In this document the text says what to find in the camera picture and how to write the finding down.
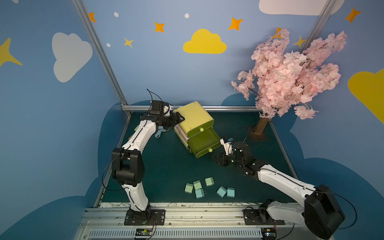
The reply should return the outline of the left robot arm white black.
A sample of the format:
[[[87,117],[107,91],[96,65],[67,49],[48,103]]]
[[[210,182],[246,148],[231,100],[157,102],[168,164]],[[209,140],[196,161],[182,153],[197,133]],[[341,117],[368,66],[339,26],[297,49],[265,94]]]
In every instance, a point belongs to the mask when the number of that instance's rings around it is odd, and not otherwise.
[[[168,131],[184,120],[180,113],[145,114],[129,141],[113,150],[112,176],[125,190],[132,211],[144,212],[150,205],[143,186],[145,165],[142,153],[145,146],[160,128]]]

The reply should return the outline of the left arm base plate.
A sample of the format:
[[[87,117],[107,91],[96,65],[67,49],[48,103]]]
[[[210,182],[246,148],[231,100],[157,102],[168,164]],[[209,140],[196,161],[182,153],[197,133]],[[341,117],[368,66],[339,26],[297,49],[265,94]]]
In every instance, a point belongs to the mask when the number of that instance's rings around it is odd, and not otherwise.
[[[163,226],[165,224],[165,210],[133,211],[128,210],[124,220],[125,226],[153,225]]]

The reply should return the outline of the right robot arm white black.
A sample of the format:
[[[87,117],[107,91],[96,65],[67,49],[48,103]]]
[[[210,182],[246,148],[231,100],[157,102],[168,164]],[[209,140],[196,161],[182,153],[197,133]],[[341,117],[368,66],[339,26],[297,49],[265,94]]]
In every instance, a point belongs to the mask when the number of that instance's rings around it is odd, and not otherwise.
[[[255,159],[249,146],[243,142],[220,139],[220,144],[225,151],[219,154],[218,165],[239,167],[245,175],[274,187],[295,201],[289,204],[266,200],[259,206],[259,211],[266,217],[305,225],[323,240],[329,240],[345,220],[335,194],[327,186],[307,184]]]

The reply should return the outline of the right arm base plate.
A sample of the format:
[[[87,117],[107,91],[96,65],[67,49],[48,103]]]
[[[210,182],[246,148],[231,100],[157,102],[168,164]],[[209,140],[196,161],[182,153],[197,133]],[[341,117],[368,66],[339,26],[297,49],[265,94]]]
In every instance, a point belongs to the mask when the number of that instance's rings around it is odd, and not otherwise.
[[[273,220],[271,216],[258,209],[246,208],[243,210],[243,217],[247,226],[258,226],[258,225],[285,225],[282,220]]]

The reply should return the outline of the yellow-green drawer cabinet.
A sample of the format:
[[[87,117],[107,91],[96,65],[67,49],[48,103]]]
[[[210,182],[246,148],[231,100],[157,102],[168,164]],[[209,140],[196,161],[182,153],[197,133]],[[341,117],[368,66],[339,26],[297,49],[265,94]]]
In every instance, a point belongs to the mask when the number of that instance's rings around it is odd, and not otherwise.
[[[174,110],[173,112],[179,112],[185,120],[180,123],[180,128],[186,133],[186,126],[193,121],[206,122],[213,117],[201,106],[197,101],[185,105],[181,108]]]

